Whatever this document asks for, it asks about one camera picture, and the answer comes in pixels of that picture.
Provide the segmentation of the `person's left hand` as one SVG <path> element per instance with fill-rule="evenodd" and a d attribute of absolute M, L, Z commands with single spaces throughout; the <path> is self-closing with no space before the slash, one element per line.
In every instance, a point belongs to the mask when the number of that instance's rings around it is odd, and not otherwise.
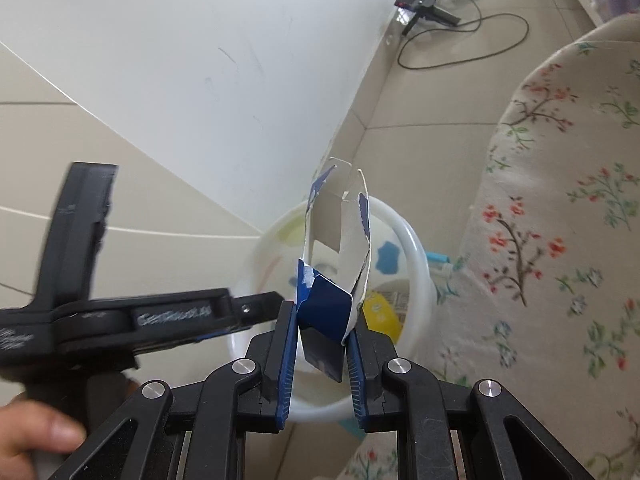
<path fill-rule="evenodd" d="M 86 440 L 86 430 L 65 414 L 31 400 L 1 408 L 1 478 L 35 479 L 33 450 L 70 454 Z"/>

